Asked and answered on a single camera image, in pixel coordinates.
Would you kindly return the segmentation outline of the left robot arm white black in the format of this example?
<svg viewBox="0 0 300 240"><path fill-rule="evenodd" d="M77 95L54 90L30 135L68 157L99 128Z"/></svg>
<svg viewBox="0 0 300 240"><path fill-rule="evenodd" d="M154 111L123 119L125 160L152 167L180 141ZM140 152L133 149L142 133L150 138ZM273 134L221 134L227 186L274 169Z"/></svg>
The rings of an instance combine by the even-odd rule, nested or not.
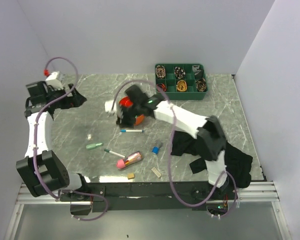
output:
<svg viewBox="0 0 300 240"><path fill-rule="evenodd" d="M51 192L72 191L78 201L86 200L90 188L80 173L70 174L52 150L52 124L56 109L78 108L86 98L72 83L66 96L59 80L37 81L26 85L29 97L24 115L29 125L28 147L24 159L16 162L16 170L33 197Z"/></svg>

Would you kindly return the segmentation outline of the blue white pen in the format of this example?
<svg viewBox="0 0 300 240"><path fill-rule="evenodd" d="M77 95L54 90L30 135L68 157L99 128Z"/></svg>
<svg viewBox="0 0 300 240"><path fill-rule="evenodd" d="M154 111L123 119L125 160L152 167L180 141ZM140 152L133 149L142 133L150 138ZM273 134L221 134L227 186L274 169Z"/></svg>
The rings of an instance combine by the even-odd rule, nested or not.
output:
<svg viewBox="0 0 300 240"><path fill-rule="evenodd" d="M143 133L144 130L139 130L139 129L121 129L121 133Z"/></svg>

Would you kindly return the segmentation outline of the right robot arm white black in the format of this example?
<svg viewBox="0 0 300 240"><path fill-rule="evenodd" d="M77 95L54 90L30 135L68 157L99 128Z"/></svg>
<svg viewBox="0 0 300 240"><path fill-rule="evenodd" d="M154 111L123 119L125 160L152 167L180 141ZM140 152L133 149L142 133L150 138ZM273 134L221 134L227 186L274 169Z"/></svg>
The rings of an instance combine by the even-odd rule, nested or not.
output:
<svg viewBox="0 0 300 240"><path fill-rule="evenodd" d="M219 119L192 113L173 104L169 97L161 91L149 97L142 89L133 84L125 90L132 106L124 107L117 101L119 91L115 94L111 113L116 113L117 124L121 127L133 127L136 117L144 115L155 120L173 125L173 129L181 130L194 139L197 154L205 161L208 172L210 196L221 199L226 193L227 181L225 151L227 139Z"/></svg>

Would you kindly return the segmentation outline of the mint green correction tube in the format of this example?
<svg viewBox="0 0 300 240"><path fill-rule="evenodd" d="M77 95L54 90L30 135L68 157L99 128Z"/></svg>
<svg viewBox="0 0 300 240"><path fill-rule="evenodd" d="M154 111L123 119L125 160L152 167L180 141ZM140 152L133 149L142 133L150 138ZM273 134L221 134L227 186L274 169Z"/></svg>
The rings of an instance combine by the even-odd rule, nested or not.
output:
<svg viewBox="0 0 300 240"><path fill-rule="evenodd" d="M98 142L98 143L91 143L91 144L88 144L86 145L86 149L87 150L93 150L93 149L96 149L96 148L99 148L99 147L102 147L104 144L102 142Z"/></svg>

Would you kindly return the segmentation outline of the green cap white pen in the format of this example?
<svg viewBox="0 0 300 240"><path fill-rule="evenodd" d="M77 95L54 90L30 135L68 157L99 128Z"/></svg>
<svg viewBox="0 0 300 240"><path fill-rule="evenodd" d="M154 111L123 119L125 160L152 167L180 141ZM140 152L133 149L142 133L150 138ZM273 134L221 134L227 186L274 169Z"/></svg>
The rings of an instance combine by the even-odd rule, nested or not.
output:
<svg viewBox="0 0 300 240"><path fill-rule="evenodd" d="M112 155L114 155L114 156L117 156L117 157L119 157L119 158L121 158L121 159L124 159L124 158L126 157L126 156L123 155L123 154L114 152L114 151L109 150L109 149L106 149L106 148L104 149L104 151L105 151L106 153L109 153L109 154L112 154Z"/></svg>

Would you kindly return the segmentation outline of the orange round organizer container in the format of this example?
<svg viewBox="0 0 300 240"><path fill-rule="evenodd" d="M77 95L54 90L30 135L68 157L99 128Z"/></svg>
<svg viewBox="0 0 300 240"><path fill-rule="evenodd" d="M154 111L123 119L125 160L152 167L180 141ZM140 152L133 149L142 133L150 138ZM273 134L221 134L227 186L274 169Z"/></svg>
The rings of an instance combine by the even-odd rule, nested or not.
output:
<svg viewBox="0 0 300 240"><path fill-rule="evenodd" d="M121 107L131 107L133 105L133 102L130 100L130 98L128 96L123 97L120 101L119 101L119 105ZM134 126L140 125L145 119L145 116L139 115L135 117L135 123Z"/></svg>

